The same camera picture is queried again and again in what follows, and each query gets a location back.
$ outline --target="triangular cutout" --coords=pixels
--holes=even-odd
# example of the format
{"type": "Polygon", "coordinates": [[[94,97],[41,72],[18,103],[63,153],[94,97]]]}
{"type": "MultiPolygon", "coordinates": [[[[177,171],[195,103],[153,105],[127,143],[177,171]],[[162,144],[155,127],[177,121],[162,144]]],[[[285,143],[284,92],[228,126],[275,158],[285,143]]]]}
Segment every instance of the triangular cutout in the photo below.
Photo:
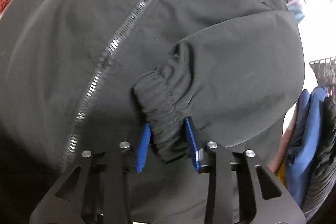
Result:
{"type": "Polygon", "coordinates": [[[71,200],[75,188],[79,179],[79,175],[81,173],[82,168],[80,166],[76,167],[75,170],[71,173],[68,179],[64,182],[61,188],[55,194],[57,198],[63,198],[66,200],[71,200]]]}
{"type": "Polygon", "coordinates": [[[263,199],[278,198],[281,196],[280,189],[275,185],[274,181],[269,177],[261,166],[256,166],[256,171],[261,188],[263,199]]]}

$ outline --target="yellow garment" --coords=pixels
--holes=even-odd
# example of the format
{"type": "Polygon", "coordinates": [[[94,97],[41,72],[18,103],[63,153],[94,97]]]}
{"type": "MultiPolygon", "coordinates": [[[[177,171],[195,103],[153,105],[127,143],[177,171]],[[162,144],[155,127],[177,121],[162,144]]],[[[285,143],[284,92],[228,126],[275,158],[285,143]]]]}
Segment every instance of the yellow garment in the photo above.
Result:
{"type": "Polygon", "coordinates": [[[281,183],[286,187],[286,180],[285,180],[285,163],[282,162],[279,171],[277,173],[277,178],[281,181],[281,183]]]}

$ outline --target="black fabric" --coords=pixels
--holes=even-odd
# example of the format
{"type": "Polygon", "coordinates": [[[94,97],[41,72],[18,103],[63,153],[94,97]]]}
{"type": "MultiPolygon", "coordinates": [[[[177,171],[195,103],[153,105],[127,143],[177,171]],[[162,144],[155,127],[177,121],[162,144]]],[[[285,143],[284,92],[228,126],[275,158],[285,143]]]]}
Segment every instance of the black fabric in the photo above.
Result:
{"type": "Polygon", "coordinates": [[[336,102],[326,97],[323,102],[323,126],[315,155],[312,176],[302,211],[310,220],[322,206],[336,182],[336,102]]]}
{"type": "MultiPolygon", "coordinates": [[[[64,146],[83,93],[101,53],[138,1],[13,0],[4,13],[0,134],[19,147],[12,155],[10,146],[1,146],[0,153],[8,156],[0,158],[5,166],[0,204],[12,208],[3,210],[4,222],[27,223],[37,200],[64,168],[64,146]],[[9,183],[13,175],[17,183],[27,182],[23,188],[41,187],[35,195],[18,196],[9,183]]],[[[180,93],[172,89],[171,101],[163,101],[166,107],[178,106],[198,129],[233,149],[259,136],[253,145],[270,161],[281,134],[274,125],[297,100],[304,76],[300,36],[284,0],[152,0],[104,75],[77,153],[105,151],[141,132],[145,120],[132,86],[161,66],[160,83],[172,88],[167,82],[172,62],[186,67],[180,68],[180,93]],[[182,63],[181,45],[189,54],[182,63]],[[267,138],[273,140],[269,146],[267,138]]],[[[202,223],[207,184],[208,176],[196,174],[189,159],[165,165],[150,150],[143,173],[129,173],[133,219],[202,223]]]]}

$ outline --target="silver screw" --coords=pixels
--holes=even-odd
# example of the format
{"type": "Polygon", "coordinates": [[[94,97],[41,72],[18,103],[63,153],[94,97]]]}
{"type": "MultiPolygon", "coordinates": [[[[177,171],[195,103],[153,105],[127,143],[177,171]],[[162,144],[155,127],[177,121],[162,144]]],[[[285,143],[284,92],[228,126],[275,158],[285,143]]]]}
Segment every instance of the silver screw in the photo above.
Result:
{"type": "Polygon", "coordinates": [[[85,150],[82,152],[82,157],[83,158],[88,158],[91,156],[91,151],[90,150],[85,150]]]}
{"type": "Polygon", "coordinates": [[[129,142],[121,142],[119,143],[119,147],[120,148],[129,148],[129,142]]]}
{"type": "Polygon", "coordinates": [[[245,151],[246,156],[250,157],[250,158],[254,158],[255,157],[255,153],[253,150],[246,150],[245,151]]]}
{"type": "Polygon", "coordinates": [[[213,149],[215,149],[215,148],[217,148],[217,143],[216,143],[216,142],[213,142],[213,141],[210,141],[210,142],[207,143],[207,146],[208,146],[209,148],[213,148],[213,149]]]}

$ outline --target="clothing rack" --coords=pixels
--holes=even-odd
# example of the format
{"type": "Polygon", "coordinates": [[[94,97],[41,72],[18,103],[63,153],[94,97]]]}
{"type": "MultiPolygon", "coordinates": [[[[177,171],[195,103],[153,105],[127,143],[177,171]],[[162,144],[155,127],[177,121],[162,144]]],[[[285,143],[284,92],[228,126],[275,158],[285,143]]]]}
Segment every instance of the clothing rack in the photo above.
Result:
{"type": "Polygon", "coordinates": [[[330,96],[336,95],[336,57],[324,58],[309,62],[318,85],[326,86],[330,96]]]}

